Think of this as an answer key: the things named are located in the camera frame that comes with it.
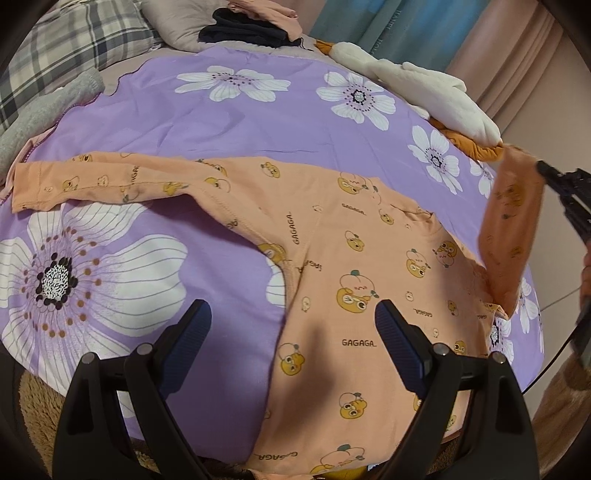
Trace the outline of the person's right hand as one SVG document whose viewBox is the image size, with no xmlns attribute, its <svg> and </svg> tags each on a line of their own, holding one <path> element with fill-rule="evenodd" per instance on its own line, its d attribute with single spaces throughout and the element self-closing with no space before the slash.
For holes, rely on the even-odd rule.
<svg viewBox="0 0 591 480">
<path fill-rule="evenodd" d="M 586 254 L 583 260 L 583 270 L 581 272 L 580 287 L 580 305 L 583 305 L 588 297 L 591 296 L 591 243 L 586 244 Z"/>
</svg>

